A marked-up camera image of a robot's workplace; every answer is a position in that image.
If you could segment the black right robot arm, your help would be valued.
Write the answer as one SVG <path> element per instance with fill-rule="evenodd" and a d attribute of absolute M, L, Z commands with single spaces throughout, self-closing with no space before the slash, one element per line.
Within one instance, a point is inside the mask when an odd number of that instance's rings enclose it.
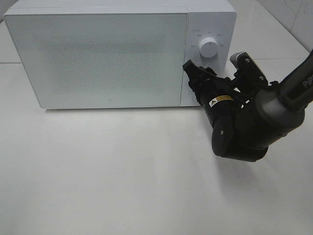
<path fill-rule="evenodd" d="M 268 82 L 246 52 L 230 57 L 234 78 L 221 78 L 192 61 L 183 65 L 188 85 L 212 127 L 215 155 L 246 162 L 265 156 L 268 147 L 298 128 L 313 100 L 313 57 L 309 55 L 281 82 Z"/>

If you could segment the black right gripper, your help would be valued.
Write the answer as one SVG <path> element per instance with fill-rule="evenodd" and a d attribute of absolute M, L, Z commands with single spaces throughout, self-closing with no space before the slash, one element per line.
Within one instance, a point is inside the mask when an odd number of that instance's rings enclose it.
<path fill-rule="evenodd" d="M 253 59 L 245 51 L 230 56 L 236 68 L 234 78 L 219 77 L 210 67 L 196 66 L 188 60 L 182 66 L 188 85 L 204 108 L 212 128 L 235 129 L 236 115 L 252 100 L 268 81 Z"/>

